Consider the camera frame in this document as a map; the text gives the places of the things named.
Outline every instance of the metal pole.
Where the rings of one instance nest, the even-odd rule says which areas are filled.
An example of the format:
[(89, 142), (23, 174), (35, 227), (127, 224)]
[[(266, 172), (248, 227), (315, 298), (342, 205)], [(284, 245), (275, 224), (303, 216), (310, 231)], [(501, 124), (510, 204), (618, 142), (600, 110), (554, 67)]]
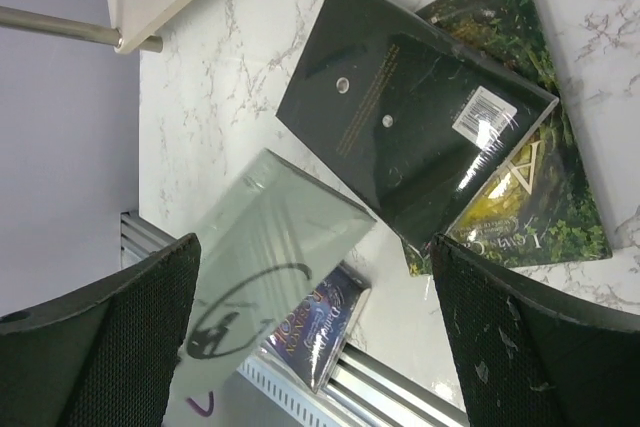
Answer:
[[(0, 27), (84, 40), (116, 48), (122, 45), (122, 35), (118, 29), (34, 14), (9, 7), (0, 7)], [(162, 52), (162, 38), (148, 37), (138, 48), (150, 52)]]

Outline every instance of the barcode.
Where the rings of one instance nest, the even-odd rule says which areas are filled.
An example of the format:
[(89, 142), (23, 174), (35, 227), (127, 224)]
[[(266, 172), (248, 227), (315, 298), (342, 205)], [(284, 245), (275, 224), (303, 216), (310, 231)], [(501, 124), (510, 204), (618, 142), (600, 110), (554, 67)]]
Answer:
[(518, 110), (484, 87), (478, 87), (453, 123), (453, 130), (486, 150)]

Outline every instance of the marble pattern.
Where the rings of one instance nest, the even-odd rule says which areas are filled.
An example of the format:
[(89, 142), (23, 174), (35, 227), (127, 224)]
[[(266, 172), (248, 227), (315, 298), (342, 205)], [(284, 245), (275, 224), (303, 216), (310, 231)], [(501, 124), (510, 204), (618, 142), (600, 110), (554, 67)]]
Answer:
[[(415, 10), (430, 0), (393, 0)], [(640, 314), (640, 0), (536, 0), (607, 234), (609, 261), (522, 269), (572, 295)], [(195, 0), (143, 53), (140, 213), (180, 236), (268, 147), (351, 192), (274, 116), (322, 0)], [(352, 341), (463, 407), (433, 286), (408, 276), (382, 223), (350, 258), (373, 283)]]

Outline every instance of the plastic wrap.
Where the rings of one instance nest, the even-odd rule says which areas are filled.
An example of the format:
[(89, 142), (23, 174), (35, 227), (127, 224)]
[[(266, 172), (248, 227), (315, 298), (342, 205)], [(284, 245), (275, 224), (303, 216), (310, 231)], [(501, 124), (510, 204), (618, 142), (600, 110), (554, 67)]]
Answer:
[(341, 262), (265, 344), (313, 392), (324, 387), (369, 296), (369, 285)]
[(385, 0), (325, 0), (278, 118), (416, 252), (558, 99)]
[(173, 397), (215, 392), (373, 223), (262, 151), (195, 228), (202, 261)]
[[(534, 0), (435, 0), (418, 15), (513, 71), (558, 93)], [(571, 122), (562, 105), (474, 201), (449, 235), (500, 265), (611, 257)], [(405, 246), (410, 271), (430, 263)]]

